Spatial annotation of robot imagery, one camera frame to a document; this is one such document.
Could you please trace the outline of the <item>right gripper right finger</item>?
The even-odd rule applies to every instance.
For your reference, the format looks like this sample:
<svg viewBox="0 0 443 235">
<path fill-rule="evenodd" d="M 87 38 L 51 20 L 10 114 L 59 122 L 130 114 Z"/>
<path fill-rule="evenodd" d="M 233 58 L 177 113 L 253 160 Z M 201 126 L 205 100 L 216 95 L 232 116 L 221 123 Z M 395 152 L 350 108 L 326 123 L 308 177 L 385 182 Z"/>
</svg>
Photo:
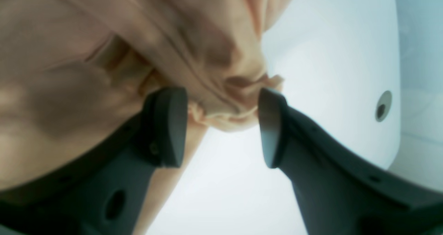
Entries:
<svg viewBox="0 0 443 235">
<path fill-rule="evenodd" d="M 309 235 L 442 234 L 442 193 L 354 154 L 275 90 L 258 106 L 265 163 L 290 179 Z"/>
</svg>

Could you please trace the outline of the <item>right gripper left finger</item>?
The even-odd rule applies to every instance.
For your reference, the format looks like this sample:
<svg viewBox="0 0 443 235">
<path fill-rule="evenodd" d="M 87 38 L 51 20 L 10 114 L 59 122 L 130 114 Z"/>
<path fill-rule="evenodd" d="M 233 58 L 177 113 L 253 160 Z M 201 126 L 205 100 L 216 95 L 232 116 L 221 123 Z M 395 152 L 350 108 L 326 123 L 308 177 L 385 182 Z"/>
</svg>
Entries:
<svg viewBox="0 0 443 235">
<path fill-rule="evenodd" d="M 158 90 L 86 154 L 1 191 L 1 234 L 131 235 L 155 170 L 182 165 L 187 102 L 184 88 Z"/>
</svg>

